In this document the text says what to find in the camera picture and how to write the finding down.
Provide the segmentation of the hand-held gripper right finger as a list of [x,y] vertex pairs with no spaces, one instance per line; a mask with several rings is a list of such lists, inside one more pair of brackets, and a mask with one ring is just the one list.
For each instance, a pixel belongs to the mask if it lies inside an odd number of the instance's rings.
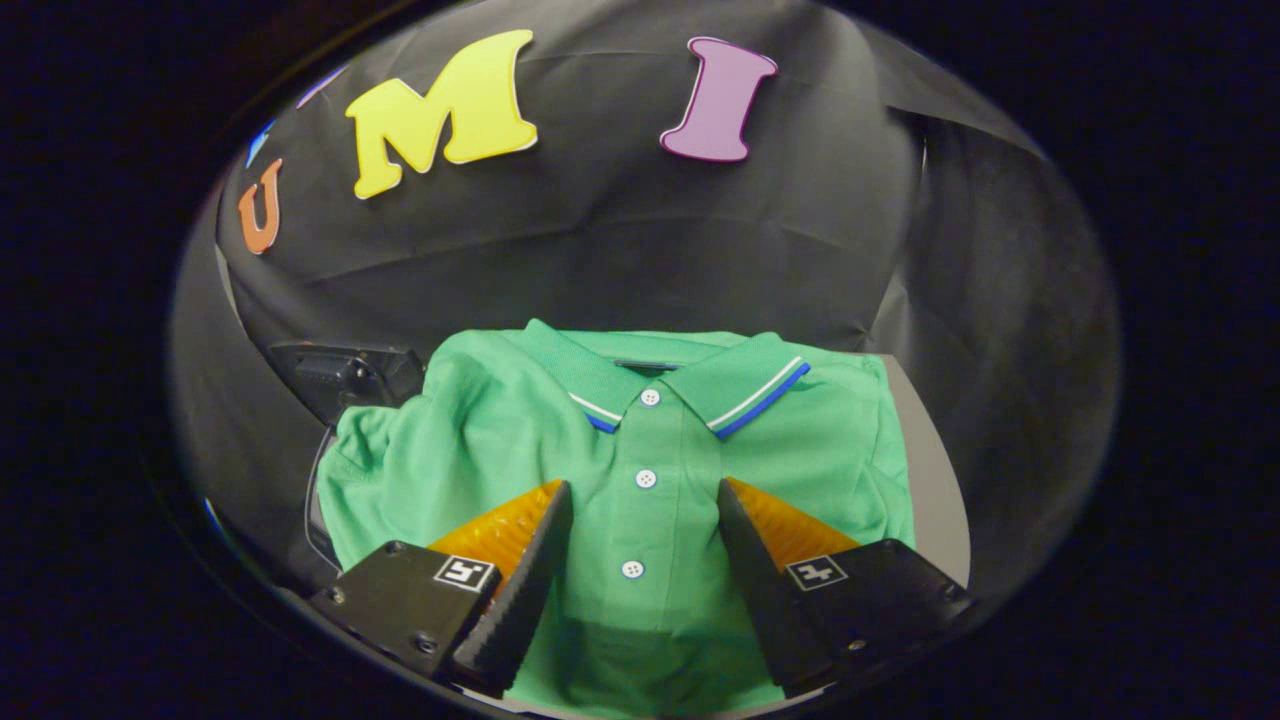
[[860,691],[966,629],[973,594],[899,539],[854,541],[733,478],[719,534],[771,680],[788,698]]

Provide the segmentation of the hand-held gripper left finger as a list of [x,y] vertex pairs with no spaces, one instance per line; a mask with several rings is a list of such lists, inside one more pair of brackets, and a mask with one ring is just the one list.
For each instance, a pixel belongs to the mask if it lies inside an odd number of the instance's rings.
[[388,541],[310,605],[417,676],[500,698],[564,571],[572,524],[570,484],[552,480],[430,544]]

